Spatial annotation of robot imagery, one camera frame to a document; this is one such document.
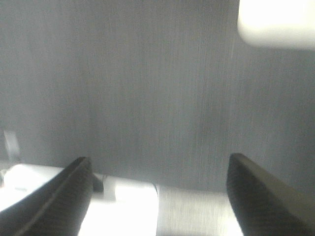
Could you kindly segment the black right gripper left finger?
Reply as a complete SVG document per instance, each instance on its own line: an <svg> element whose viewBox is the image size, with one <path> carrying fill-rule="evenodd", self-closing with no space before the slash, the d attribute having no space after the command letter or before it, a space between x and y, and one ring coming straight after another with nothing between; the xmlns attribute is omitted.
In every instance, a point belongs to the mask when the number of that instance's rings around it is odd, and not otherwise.
<svg viewBox="0 0 315 236"><path fill-rule="evenodd" d="M93 192L91 161L79 157L0 213L2 236L76 236Z"/></svg>

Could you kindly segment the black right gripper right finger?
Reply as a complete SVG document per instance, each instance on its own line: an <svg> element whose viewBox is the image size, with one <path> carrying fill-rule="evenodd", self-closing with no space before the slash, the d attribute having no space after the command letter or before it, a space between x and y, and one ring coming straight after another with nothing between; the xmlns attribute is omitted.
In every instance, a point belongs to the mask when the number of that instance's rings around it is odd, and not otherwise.
<svg viewBox="0 0 315 236"><path fill-rule="evenodd" d="M313 236L315 200L241 153L229 157L227 195L245 236Z"/></svg>

